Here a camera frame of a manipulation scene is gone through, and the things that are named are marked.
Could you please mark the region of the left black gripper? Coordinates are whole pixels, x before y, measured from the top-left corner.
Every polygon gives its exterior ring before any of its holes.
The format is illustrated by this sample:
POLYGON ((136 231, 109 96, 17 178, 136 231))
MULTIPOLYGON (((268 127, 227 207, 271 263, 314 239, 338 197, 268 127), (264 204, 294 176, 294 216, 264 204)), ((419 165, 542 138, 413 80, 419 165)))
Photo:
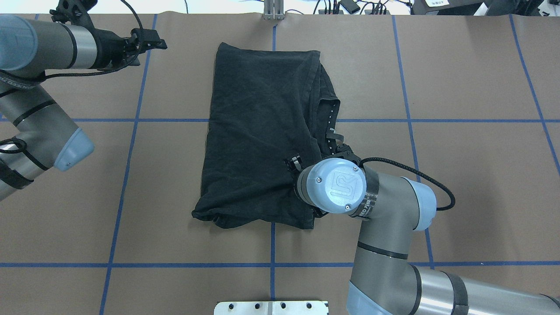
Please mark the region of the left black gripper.
MULTIPOLYGON (((49 11, 51 20, 54 23, 70 23, 86 29, 94 29, 89 10, 97 3, 97 0, 59 0, 56 9, 49 11)), ((96 70, 114 70, 129 61, 131 66, 139 66, 140 62, 134 58, 136 52, 143 54, 152 49, 168 49, 166 41, 160 38, 158 31, 154 29, 134 28, 128 38, 122 38, 104 29, 94 29, 92 34, 97 48, 92 69, 96 70)))

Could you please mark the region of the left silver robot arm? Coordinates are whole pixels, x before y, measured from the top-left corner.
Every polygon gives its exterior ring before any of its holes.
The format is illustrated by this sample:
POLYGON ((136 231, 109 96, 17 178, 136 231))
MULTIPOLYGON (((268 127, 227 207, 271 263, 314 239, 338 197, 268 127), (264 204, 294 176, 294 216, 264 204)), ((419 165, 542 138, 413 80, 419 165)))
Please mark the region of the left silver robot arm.
POLYGON ((62 110, 42 83, 59 77, 92 77, 139 66, 139 56, 166 49, 154 29, 138 27, 128 37, 94 26, 95 0, 60 0, 51 22, 1 16, 1 114, 18 130, 1 141, 0 197, 20 191, 56 168, 66 171, 94 151, 82 128, 62 110))

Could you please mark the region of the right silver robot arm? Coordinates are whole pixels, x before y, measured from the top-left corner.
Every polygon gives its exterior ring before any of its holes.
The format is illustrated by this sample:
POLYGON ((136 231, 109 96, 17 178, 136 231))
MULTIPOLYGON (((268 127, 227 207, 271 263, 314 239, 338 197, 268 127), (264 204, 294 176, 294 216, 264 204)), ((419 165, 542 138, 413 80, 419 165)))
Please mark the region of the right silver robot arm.
POLYGON ((347 145, 305 165, 285 161, 296 196, 317 217, 361 220, 347 295, 350 315, 557 315, 559 299, 409 263, 412 235, 430 227, 455 196, 432 177, 383 157, 360 159, 347 145))

